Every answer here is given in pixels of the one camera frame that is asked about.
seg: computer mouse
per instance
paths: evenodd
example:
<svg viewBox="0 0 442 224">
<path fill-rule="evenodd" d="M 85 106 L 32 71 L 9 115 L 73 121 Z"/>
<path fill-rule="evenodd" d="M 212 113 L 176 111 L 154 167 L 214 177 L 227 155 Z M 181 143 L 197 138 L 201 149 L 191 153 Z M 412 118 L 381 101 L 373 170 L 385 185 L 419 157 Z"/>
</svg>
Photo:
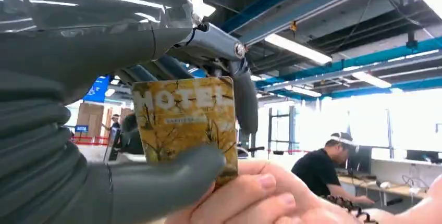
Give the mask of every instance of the computer mouse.
<svg viewBox="0 0 442 224">
<path fill-rule="evenodd" d="M 381 183 L 379 187 L 381 189 L 387 189 L 387 188 L 391 187 L 391 182 L 385 181 L 385 182 Z"/>
</svg>

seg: human finger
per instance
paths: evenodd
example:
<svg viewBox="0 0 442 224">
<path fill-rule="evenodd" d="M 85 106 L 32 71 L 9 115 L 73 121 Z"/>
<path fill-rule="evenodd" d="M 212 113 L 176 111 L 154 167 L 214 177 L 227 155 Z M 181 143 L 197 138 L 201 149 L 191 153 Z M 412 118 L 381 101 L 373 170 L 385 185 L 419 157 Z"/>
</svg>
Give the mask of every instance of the human finger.
<svg viewBox="0 0 442 224">
<path fill-rule="evenodd" d="M 215 191 L 201 204 L 193 212 L 191 223 L 223 223 L 253 203 L 273 194 L 275 186 L 275 177 L 270 174 L 239 176 Z"/>
<path fill-rule="evenodd" d="M 267 160 L 239 160 L 238 173 L 240 175 L 272 174 L 276 179 L 276 193 L 290 192 L 294 199 L 299 201 L 297 211 L 306 211 L 321 205 L 319 198 L 301 179 Z"/>
<path fill-rule="evenodd" d="M 187 223 L 189 223 L 190 217 L 192 216 L 193 211 L 202 202 L 204 202 L 204 200 L 206 200 L 210 196 L 210 194 L 213 192 L 214 188 L 215 188 L 215 182 L 212 184 L 212 186 L 209 188 L 209 190 L 203 195 L 203 197 L 201 197 L 201 199 L 197 203 L 167 216 L 164 224 L 187 224 Z"/>
<path fill-rule="evenodd" d="M 296 208 L 293 195 L 290 193 L 272 196 L 257 202 L 229 219 L 226 224 L 260 223 L 271 224 Z"/>
</svg>

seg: black t-shirt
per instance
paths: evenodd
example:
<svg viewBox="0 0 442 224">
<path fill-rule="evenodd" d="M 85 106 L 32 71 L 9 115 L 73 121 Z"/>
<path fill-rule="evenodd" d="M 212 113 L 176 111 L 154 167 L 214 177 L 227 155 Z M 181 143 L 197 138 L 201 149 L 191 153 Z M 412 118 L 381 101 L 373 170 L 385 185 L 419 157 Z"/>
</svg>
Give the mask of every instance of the black t-shirt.
<svg viewBox="0 0 442 224">
<path fill-rule="evenodd" d="M 323 149 L 306 154 L 295 163 L 291 171 L 318 196 L 330 195 L 328 184 L 341 185 L 335 163 Z"/>
<path fill-rule="evenodd" d="M 118 128 L 118 129 L 119 129 L 119 128 L 121 128 L 121 127 L 120 127 L 120 124 L 119 124 L 119 123 L 114 122 L 110 128 Z"/>
</svg>

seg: white headband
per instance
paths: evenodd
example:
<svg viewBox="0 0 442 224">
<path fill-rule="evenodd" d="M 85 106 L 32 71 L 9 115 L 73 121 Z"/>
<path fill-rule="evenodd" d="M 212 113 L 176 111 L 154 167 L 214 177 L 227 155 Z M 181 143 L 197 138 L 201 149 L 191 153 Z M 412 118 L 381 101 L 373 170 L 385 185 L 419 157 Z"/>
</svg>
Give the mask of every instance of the white headband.
<svg viewBox="0 0 442 224">
<path fill-rule="evenodd" d="M 348 145 L 350 145 L 350 146 L 355 146 L 355 147 L 359 147 L 359 145 L 356 145 L 354 142 L 352 142 L 352 141 L 350 141 L 350 140 L 348 140 L 348 139 L 345 139 L 345 138 L 342 138 L 342 137 L 340 137 L 340 136 L 334 136 L 334 135 L 332 135 L 332 136 L 330 136 L 330 139 L 331 140 L 333 140 L 333 141 L 338 141 L 338 142 L 342 142 L 342 143 L 345 143 L 345 144 L 348 144 Z"/>
</svg>

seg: computer monitor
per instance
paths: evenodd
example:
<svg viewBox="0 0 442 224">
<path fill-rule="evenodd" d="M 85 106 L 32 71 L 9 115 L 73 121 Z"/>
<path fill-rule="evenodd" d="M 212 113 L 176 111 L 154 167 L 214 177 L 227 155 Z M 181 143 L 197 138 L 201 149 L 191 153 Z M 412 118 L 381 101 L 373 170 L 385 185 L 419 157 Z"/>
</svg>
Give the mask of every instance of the computer monitor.
<svg viewBox="0 0 442 224">
<path fill-rule="evenodd" d="M 344 161 L 344 162 L 341 163 L 341 164 L 336 163 L 336 164 L 335 164 L 335 168 L 336 168 L 336 169 L 339 169 L 339 170 L 341 170 L 341 169 L 347 169 L 347 161 Z"/>
<path fill-rule="evenodd" d="M 439 152 L 423 150 L 407 150 L 407 160 L 435 161 L 439 160 Z"/>
<path fill-rule="evenodd" d="M 349 173 L 361 173 L 369 175 L 372 164 L 372 147 L 359 146 L 357 152 L 350 154 L 347 160 L 347 169 Z"/>
</svg>

